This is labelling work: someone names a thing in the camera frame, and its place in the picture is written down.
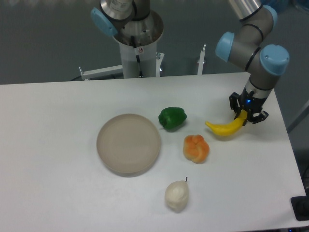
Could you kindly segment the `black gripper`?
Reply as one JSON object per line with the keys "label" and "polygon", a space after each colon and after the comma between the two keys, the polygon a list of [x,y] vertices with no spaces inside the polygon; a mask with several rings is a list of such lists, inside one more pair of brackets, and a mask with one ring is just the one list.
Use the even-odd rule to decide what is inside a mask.
{"label": "black gripper", "polygon": [[268,91],[260,90],[257,88],[245,87],[242,94],[233,92],[229,96],[230,108],[235,112],[234,119],[238,118],[241,111],[247,112],[247,117],[243,122],[243,126],[247,122],[256,124],[266,120],[269,114],[262,111],[263,105],[268,98]]}

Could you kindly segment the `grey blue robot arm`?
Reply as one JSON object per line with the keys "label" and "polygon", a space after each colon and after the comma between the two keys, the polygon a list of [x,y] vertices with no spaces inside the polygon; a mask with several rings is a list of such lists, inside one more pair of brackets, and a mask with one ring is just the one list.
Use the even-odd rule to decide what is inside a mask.
{"label": "grey blue robot arm", "polygon": [[[243,92],[233,93],[229,101],[236,118],[245,111],[245,121],[255,124],[268,117],[263,104],[284,74],[289,53],[280,45],[260,47],[276,26],[278,16],[273,8],[258,0],[231,0],[229,4],[242,27],[237,34],[226,32],[215,53],[250,74]],[[90,15],[101,32],[118,42],[125,78],[159,75],[156,44],[164,25],[148,0],[102,0]]]}

